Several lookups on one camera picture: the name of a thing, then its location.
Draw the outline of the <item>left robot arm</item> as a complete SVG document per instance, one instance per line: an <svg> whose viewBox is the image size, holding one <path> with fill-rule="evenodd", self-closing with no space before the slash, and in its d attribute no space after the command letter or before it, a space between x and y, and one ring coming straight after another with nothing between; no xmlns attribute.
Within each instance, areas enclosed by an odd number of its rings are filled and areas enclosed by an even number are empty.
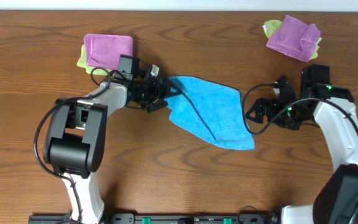
<svg viewBox="0 0 358 224"><path fill-rule="evenodd" d="M40 121L34 154L41 168L63 181L72 211L68 215L34 215L29 223L102 223L105 204L99 192L108 118L130 102L148 113L182 93L159 67L140 67L140 59L121 55L118 68L100 67L105 78L85 96L60 98Z"/></svg>

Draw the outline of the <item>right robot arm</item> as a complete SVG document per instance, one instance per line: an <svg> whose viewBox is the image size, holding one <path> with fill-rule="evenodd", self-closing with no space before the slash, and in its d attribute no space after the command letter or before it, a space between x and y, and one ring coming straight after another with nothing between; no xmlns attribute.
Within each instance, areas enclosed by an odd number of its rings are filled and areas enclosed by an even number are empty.
<svg viewBox="0 0 358 224"><path fill-rule="evenodd" d="M334 173L313 204L282 206L264 223L358 223L358 118L351 91L333 85L329 67L316 64L302 70L299 97L284 75L269 87L277 98L257 99L242 112L244 121L290 130L311 121L323 132Z"/></svg>

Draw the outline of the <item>blue cloth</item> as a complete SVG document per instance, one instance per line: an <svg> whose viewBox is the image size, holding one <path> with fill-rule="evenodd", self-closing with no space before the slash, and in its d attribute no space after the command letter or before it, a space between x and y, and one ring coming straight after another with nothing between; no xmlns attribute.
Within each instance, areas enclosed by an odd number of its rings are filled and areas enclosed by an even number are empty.
<svg viewBox="0 0 358 224"><path fill-rule="evenodd" d="M180 90L166 99L169 120L214 146L239 151L255 148L242 117L235 88L189 76L170 77Z"/></svg>

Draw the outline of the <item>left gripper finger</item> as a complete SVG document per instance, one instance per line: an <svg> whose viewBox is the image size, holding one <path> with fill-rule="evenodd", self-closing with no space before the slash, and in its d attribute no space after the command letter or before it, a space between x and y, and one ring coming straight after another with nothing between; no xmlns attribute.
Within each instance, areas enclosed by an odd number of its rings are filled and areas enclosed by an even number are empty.
<svg viewBox="0 0 358 224"><path fill-rule="evenodd" d="M168 85L166 97L173 97L183 94L183 91L176 84L174 84L171 79L168 78L166 84Z"/></svg>
<svg viewBox="0 0 358 224"><path fill-rule="evenodd" d="M167 105L168 103L165 100L158 99L148 104L146 109L148 113L153 113L154 111L167 107Z"/></svg>

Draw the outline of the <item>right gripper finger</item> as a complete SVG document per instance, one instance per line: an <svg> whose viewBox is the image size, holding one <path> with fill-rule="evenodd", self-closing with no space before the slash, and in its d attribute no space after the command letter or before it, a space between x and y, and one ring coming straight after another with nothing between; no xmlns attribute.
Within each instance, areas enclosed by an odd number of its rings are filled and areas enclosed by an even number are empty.
<svg viewBox="0 0 358 224"><path fill-rule="evenodd" d="M256 112L246 113L246 119L249 119L259 124L264 123L264 115L261 113L256 113Z"/></svg>
<svg viewBox="0 0 358 224"><path fill-rule="evenodd" d="M257 99L246 114L263 114L264 113L264 100L262 98Z"/></svg>

